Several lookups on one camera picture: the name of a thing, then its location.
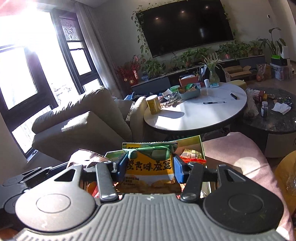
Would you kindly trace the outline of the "red crinkled snack bag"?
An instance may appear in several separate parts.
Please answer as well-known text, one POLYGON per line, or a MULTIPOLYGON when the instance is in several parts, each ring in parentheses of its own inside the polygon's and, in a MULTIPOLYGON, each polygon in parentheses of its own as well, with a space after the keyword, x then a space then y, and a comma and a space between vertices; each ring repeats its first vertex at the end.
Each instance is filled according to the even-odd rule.
POLYGON ((99 197, 99 191, 98 191, 98 186, 97 182, 91 182, 87 185, 86 188, 87 192, 91 194, 92 197, 98 198, 99 197))

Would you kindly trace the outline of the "cardboard box on floor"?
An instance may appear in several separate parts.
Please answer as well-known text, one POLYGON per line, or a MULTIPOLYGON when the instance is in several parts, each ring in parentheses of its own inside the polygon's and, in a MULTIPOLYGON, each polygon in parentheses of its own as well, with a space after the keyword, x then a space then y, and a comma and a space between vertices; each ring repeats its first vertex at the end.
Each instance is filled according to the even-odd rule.
POLYGON ((236 65, 236 66, 223 68, 227 82, 234 80, 235 78, 241 78, 244 75, 251 74, 252 72, 250 70, 251 70, 251 66, 248 66, 248 65, 245 67, 236 65))

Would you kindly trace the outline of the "glass mug with spoon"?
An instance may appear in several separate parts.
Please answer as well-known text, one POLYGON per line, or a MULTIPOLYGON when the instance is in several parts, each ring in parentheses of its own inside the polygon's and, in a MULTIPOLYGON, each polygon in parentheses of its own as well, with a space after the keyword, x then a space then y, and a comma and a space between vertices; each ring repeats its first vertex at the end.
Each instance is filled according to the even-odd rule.
POLYGON ((287 180, 287 192, 290 195, 296 196, 296 180, 295 180, 295 172, 290 173, 287 180))

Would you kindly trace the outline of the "green cardboard box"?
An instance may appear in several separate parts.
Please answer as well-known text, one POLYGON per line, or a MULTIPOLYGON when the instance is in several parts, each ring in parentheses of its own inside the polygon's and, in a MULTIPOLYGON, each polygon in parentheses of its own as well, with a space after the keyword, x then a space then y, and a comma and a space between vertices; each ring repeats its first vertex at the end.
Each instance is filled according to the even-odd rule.
MULTIPOLYGON (((203 158, 206 159, 203 144, 202 144, 200 136, 183 138, 183 139, 169 141, 169 142, 177 142, 178 143, 178 147, 174 153, 174 154, 177 154, 178 156, 180 156, 182 154, 184 149, 190 149, 190 150, 196 150, 196 151, 202 153, 203 158)), ((182 191, 185 187, 185 184, 180 184, 180 186, 181 186, 181 191, 182 191)))

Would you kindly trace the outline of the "red yellow snack bag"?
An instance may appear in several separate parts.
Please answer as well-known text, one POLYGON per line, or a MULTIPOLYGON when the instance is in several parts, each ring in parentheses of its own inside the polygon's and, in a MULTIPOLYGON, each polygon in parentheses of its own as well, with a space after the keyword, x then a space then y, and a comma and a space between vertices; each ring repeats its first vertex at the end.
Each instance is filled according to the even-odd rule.
POLYGON ((184 149, 182 154, 180 155, 180 158, 185 163, 199 163, 199 164, 206 164, 206 160, 203 158, 202 153, 196 151, 196 150, 190 150, 190 149, 184 149))

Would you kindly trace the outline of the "yellow canister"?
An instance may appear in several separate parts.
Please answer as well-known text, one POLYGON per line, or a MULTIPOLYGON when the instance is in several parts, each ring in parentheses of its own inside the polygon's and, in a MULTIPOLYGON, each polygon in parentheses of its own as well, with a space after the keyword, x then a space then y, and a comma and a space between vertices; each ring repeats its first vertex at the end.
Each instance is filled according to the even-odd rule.
POLYGON ((151 95, 146 99, 151 114, 157 114, 161 111, 161 105, 157 95, 151 95))

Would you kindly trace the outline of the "small dark glass bottle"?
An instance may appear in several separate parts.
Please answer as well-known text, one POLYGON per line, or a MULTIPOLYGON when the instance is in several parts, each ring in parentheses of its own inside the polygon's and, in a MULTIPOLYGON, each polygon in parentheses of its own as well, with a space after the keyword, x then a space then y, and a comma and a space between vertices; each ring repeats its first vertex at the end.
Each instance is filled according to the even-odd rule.
POLYGON ((263 101, 261 103, 261 116, 262 117, 268 116, 268 102, 267 101, 263 101))

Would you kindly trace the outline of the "dark tv console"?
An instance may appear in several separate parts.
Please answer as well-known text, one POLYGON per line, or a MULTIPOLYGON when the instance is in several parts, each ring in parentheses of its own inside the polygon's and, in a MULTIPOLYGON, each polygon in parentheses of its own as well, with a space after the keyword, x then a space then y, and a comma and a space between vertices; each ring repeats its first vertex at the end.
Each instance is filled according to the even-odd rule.
MULTIPOLYGON (((254 76, 255 72, 257 71, 258 64, 266 63, 264 55, 258 56, 250 56, 245 58, 238 58, 238 59, 225 59, 220 62, 218 66, 218 70, 216 71, 220 81, 225 82, 226 78, 223 72, 223 68, 232 67, 240 65, 241 67, 250 66, 251 73, 247 74, 247 76, 254 76)), ((166 89, 179 85, 179 79, 188 75, 199 75, 202 79, 209 77, 209 71, 203 70, 204 64, 197 64, 193 67, 188 69, 184 68, 178 71, 173 71, 171 73, 165 74, 160 77, 152 78, 148 81, 143 81, 137 85, 132 86, 132 92, 138 95, 146 95, 151 93, 158 94, 166 89)))

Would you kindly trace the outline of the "orange tissue box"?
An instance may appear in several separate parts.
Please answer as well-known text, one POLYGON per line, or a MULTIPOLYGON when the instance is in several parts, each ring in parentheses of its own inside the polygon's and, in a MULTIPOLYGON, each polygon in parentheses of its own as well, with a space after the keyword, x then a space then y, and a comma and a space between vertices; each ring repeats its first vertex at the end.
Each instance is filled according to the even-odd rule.
POLYGON ((185 76, 181 79, 179 79, 181 87, 186 86, 188 84, 195 84, 199 82, 199 78, 197 76, 185 76))

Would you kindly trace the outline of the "round white coffee table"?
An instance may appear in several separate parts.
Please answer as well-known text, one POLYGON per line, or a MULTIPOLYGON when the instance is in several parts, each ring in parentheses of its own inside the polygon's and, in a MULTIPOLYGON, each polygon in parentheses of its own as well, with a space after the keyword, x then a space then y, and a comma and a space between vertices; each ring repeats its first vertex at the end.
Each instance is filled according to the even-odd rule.
POLYGON ((230 83, 216 88, 201 89, 198 97, 186 100, 175 107, 163 108, 158 114, 144 113, 146 124, 167 135, 199 135, 223 128, 243 114, 247 104, 245 91, 230 83), (208 101, 225 101, 222 104, 203 104, 208 101))

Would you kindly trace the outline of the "teal bowl of snacks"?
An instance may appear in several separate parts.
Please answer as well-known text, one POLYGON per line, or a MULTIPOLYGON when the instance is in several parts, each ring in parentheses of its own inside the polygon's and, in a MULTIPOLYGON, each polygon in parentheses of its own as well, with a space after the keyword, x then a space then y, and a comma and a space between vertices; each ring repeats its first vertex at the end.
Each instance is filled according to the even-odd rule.
POLYGON ((200 86, 195 83, 189 83, 186 86, 179 87, 179 94, 182 100, 196 98, 200 95, 200 86))

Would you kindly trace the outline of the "white crumpled tissue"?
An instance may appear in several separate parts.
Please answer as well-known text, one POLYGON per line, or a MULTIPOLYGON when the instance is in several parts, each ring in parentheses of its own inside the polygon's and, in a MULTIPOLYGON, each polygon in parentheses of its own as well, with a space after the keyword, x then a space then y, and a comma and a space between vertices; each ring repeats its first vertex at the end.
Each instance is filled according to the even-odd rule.
POLYGON ((272 111, 279 112, 282 115, 285 115, 291 110, 291 107, 285 103, 276 103, 274 107, 271 109, 272 111))

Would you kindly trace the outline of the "black pen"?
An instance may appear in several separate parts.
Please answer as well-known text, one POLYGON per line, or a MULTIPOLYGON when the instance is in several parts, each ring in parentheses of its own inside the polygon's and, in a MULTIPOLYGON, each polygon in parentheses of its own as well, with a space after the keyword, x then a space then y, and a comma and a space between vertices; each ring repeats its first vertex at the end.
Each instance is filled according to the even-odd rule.
POLYGON ((226 103, 225 101, 208 101, 208 102, 203 102, 203 104, 222 104, 226 103))

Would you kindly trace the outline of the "black framed window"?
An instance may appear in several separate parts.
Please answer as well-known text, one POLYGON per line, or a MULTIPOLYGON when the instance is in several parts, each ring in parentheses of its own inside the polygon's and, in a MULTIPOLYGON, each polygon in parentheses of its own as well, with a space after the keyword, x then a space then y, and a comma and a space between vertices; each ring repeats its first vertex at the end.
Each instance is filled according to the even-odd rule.
POLYGON ((1 116, 14 138, 101 78, 71 11, 1 11, 1 116))

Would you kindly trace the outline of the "red flower arrangement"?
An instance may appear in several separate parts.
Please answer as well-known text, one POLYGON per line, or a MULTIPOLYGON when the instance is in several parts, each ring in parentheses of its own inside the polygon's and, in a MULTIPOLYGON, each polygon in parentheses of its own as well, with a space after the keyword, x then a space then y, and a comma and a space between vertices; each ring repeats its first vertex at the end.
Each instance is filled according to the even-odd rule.
POLYGON ((126 62, 123 66, 117 66, 115 73, 121 77, 124 82, 128 82, 130 86, 138 84, 139 76, 138 72, 143 67, 146 59, 143 55, 138 57, 134 55, 129 62, 126 62))

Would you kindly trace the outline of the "wall-mounted black television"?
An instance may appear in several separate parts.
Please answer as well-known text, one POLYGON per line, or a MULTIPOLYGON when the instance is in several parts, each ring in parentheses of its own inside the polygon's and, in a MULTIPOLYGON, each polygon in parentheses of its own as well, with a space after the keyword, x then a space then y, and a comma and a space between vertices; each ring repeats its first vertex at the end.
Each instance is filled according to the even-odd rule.
POLYGON ((177 1, 135 17, 153 57, 234 39, 221 1, 177 1))

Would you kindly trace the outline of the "round dark marble table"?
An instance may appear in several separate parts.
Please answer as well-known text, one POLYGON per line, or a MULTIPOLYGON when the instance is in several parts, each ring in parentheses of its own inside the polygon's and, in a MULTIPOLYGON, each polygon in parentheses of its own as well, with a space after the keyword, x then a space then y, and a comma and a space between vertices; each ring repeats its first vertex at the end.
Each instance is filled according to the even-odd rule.
POLYGON ((246 89, 248 103, 238 129, 243 133, 286 134, 295 132, 295 95, 278 88, 257 87, 246 89), (268 102, 268 116, 261 116, 261 103, 268 102), (282 115, 272 111, 276 103, 285 103, 291 110, 282 115))

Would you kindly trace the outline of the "glass vase with plant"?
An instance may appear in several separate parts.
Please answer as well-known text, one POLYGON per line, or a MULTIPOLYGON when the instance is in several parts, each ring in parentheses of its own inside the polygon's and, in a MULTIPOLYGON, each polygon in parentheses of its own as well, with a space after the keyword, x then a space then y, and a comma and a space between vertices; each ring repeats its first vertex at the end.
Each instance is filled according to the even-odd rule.
POLYGON ((216 68, 222 60, 213 54, 208 56, 203 55, 202 57, 204 59, 204 65, 207 67, 207 69, 210 72, 209 74, 210 84, 211 85, 218 84, 220 82, 220 79, 218 77, 218 74, 216 73, 216 68))

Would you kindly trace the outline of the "yellow green broad bean bag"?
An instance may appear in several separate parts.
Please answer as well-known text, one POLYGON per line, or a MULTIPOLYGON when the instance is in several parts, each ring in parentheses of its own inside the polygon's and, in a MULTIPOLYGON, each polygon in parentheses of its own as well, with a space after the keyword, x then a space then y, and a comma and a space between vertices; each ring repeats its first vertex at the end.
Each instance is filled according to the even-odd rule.
POLYGON ((115 186, 120 193, 180 194, 173 154, 177 142, 123 143, 128 160, 122 181, 115 186))

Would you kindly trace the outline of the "beige sofa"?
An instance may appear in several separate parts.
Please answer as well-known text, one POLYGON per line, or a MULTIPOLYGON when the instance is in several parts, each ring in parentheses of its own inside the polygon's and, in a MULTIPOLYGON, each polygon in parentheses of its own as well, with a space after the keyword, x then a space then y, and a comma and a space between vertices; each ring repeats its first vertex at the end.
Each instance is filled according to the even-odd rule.
POLYGON ((79 149, 99 154, 116 151, 125 142, 144 141, 146 109, 144 97, 114 99, 100 87, 38 117, 32 126, 32 147, 61 162, 79 149))

